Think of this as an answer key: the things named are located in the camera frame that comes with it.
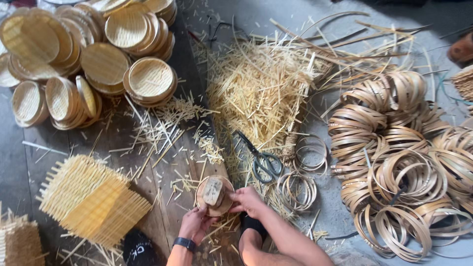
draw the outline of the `black watch strap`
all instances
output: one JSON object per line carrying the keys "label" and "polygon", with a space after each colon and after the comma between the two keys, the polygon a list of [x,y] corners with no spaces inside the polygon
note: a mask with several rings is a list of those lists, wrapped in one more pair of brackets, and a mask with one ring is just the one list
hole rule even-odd
{"label": "black watch strap", "polygon": [[179,245],[179,246],[183,246],[183,247],[186,247],[190,252],[194,252],[195,250],[195,243],[194,241],[190,240],[190,239],[186,239],[186,238],[176,238],[174,240],[174,244],[173,244],[173,247],[174,245]]}

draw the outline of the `wooden board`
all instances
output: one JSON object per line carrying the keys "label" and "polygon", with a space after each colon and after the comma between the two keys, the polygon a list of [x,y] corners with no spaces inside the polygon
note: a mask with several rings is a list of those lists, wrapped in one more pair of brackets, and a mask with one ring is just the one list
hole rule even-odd
{"label": "wooden board", "polygon": [[[204,90],[199,86],[201,81],[197,68],[193,63],[193,54],[189,38],[180,12],[178,12],[176,22],[170,30],[175,32],[175,51],[178,52],[173,54],[168,63],[176,70],[178,77],[186,80],[186,82],[179,83],[174,96],[184,96],[184,92],[188,95],[189,91],[192,91],[195,103],[208,107]],[[11,97],[10,91],[4,90],[2,94],[7,98]],[[201,97],[197,97],[198,95],[203,95],[202,102],[200,102]],[[110,101],[105,99],[102,119],[85,129],[57,131],[53,128],[50,121],[46,120],[39,127],[24,129],[22,131],[22,129],[15,125],[9,100],[0,97],[0,111],[6,114],[0,118],[0,122],[5,129],[0,132],[0,148],[3,151],[8,151],[7,156],[3,156],[2,160],[0,160],[0,200],[3,201],[2,208],[5,210],[8,206],[13,211],[18,208],[18,214],[28,213],[30,214],[30,219],[37,220],[43,251],[50,252],[50,255],[46,257],[47,265],[60,265],[62,259],[60,257],[56,258],[57,250],[72,250],[80,242],[80,239],[77,238],[61,238],[61,234],[66,234],[67,232],[60,228],[57,222],[39,211],[38,207],[40,202],[34,199],[36,195],[40,194],[40,184],[45,180],[46,172],[49,171],[56,161],[62,161],[66,156],[49,152],[36,163],[46,151],[36,151],[36,148],[24,146],[21,144],[21,141],[33,142],[66,153],[70,153],[71,147],[75,146],[73,148],[73,154],[89,154],[99,132],[102,130],[101,137],[94,149],[94,157],[103,159],[111,154],[111,158],[107,160],[109,167],[113,169],[123,167],[122,173],[124,174],[126,174],[130,168],[135,172],[135,166],[140,167],[143,165],[148,150],[139,155],[139,149],[135,149],[132,153],[121,157],[121,152],[109,153],[108,151],[111,149],[129,147],[129,143],[133,141],[130,135],[136,135],[136,132],[132,132],[134,128],[133,125],[138,125],[139,119],[137,117],[131,118],[129,116],[123,116],[123,112],[128,109],[128,103],[125,99],[122,99],[115,110],[115,115],[112,117],[108,129],[105,130],[108,121],[106,116],[109,114],[111,108]],[[144,112],[144,108],[137,106],[137,109],[141,113]],[[207,123],[210,123],[211,132],[214,132],[210,116],[204,119]],[[181,123],[180,127],[181,129],[187,129],[194,125],[198,126],[198,123],[200,124],[200,120],[199,122],[188,121]],[[185,162],[186,158],[189,162],[192,162],[190,160],[191,150],[195,150],[194,157],[197,160],[202,160],[202,158],[200,158],[202,152],[199,151],[198,145],[194,143],[193,135],[193,130],[186,131],[167,152],[164,159],[167,160],[169,164],[161,161],[155,168],[151,168],[151,165],[158,159],[158,156],[153,154],[149,163],[145,166],[141,178],[138,179],[138,184],[133,182],[131,185],[133,190],[139,192],[151,203],[154,201],[158,188],[161,187],[163,191],[161,198],[162,208],[160,209],[158,205],[155,205],[137,225],[153,240],[159,257],[163,261],[166,261],[166,258],[171,252],[174,239],[179,233],[182,216],[186,213],[186,210],[182,209],[177,204],[184,208],[192,209],[194,200],[194,190],[191,192],[184,191],[176,201],[171,199],[169,205],[166,206],[172,194],[170,182],[179,178],[174,170],[177,170],[181,175],[190,174],[192,179],[198,180],[203,168],[203,163],[194,162],[187,165]],[[187,151],[182,151],[172,158],[182,146],[187,148]],[[171,163],[178,163],[178,165],[174,166],[171,165]],[[210,175],[227,176],[227,172],[223,164],[211,165],[207,163],[203,176],[206,177]],[[217,233],[217,237],[221,239],[221,243],[223,243],[224,246],[212,254],[208,254],[211,250],[208,241],[203,241],[195,252],[193,265],[213,265],[214,261],[217,261],[218,265],[220,265],[220,253],[223,265],[240,265],[238,255],[230,245],[233,244],[237,247],[238,236],[239,232],[228,233],[226,231],[220,231]],[[87,257],[102,262],[105,261],[102,255],[89,244],[82,246],[77,253],[87,253]],[[72,262],[76,263],[78,266],[92,265],[92,263],[76,257],[72,258]]]}

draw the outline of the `unfinished woven bamboo piece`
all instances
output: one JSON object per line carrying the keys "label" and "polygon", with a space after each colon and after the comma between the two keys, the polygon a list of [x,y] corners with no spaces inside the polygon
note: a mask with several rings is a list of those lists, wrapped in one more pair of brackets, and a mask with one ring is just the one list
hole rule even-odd
{"label": "unfinished woven bamboo piece", "polygon": [[21,80],[16,79],[8,69],[10,54],[0,55],[0,87],[14,87],[20,84]]}
{"label": "unfinished woven bamboo piece", "polygon": [[119,48],[138,46],[151,31],[145,14],[150,10],[143,4],[133,4],[112,13],[105,24],[105,34]]}
{"label": "unfinished woven bamboo piece", "polygon": [[80,64],[88,77],[105,85],[116,85],[123,81],[129,68],[125,53],[111,44],[95,43],[82,52]]}
{"label": "unfinished woven bamboo piece", "polygon": [[150,209],[128,189],[129,180],[93,158],[78,155],[56,163],[43,183],[40,210],[75,235],[111,248]]}
{"label": "unfinished woven bamboo piece", "polygon": [[12,109],[21,127],[40,124],[49,116],[44,91],[33,81],[23,81],[17,86],[12,97]]}
{"label": "unfinished woven bamboo piece", "polygon": [[209,178],[216,178],[220,180],[223,183],[224,189],[222,189],[221,193],[225,193],[222,199],[222,202],[220,205],[213,207],[213,206],[208,206],[207,210],[207,215],[210,217],[219,217],[230,209],[230,207],[233,204],[233,201],[230,199],[228,196],[229,193],[234,192],[235,189],[233,188],[232,183],[226,178],[222,176],[209,176],[204,178],[199,185],[197,186],[197,189],[195,191],[195,201],[197,203],[197,207],[200,208],[203,204],[205,204],[205,201],[202,196],[202,192],[204,190],[205,184],[208,182]]}
{"label": "unfinished woven bamboo piece", "polygon": [[44,266],[37,223],[29,222],[27,215],[15,216],[11,209],[0,219],[0,265]]}

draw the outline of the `foot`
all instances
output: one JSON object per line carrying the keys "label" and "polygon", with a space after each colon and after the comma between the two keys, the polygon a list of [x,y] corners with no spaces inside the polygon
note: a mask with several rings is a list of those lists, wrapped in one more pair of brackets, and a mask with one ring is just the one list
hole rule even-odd
{"label": "foot", "polygon": [[136,228],[131,229],[125,236],[123,259],[127,266],[160,265],[151,240]]}

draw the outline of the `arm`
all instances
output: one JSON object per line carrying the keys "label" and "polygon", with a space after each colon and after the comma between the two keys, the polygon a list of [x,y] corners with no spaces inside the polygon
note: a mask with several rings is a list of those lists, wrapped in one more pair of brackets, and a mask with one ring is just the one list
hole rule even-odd
{"label": "arm", "polygon": [[[199,208],[195,207],[189,211],[182,218],[181,229],[179,230],[179,236],[185,239],[194,241],[195,245],[198,246],[203,237],[205,231],[210,227],[211,224],[218,220],[218,217],[211,218],[205,216],[207,213],[207,205]],[[175,245],[171,251],[169,259],[167,259],[167,266],[190,266],[192,263],[192,252],[186,247]]]}
{"label": "arm", "polygon": [[314,265],[315,261],[319,266],[333,266],[325,251],[264,204],[252,186],[237,190],[231,197],[240,205],[232,208],[230,212],[246,211],[250,217],[258,219],[282,254],[306,266]]}

